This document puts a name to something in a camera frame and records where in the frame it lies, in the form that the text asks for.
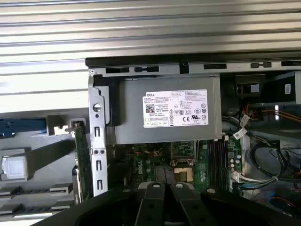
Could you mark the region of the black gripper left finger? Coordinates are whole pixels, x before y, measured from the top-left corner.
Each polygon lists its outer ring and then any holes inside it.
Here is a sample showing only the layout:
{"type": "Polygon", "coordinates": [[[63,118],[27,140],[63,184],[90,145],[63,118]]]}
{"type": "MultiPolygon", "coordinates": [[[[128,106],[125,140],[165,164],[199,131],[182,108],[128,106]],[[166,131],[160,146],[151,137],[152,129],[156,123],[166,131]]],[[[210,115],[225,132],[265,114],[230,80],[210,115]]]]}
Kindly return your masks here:
{"type": "Polygon", "coordinates": [[[134,190],[111,189],[59,214],[57,226],[161,226],[163,225],[166,172],[155,168],[155,180],[134,190]]]}

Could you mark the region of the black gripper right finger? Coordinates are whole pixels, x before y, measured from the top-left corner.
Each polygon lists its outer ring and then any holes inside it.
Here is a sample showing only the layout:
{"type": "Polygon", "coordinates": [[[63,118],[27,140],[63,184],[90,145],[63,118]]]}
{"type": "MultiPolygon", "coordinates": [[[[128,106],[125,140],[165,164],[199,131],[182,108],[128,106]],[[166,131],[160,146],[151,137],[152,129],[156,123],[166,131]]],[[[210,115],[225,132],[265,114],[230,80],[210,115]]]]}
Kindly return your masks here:
{"type": "Polygon", "coordinates": [[[300,219],[288,216],[244,197],[213,187],[199,193],[192,184],[178,182],[171,167],[166,182],[179,206],[178,216],[187,226],[299,226],[300,219]]]}

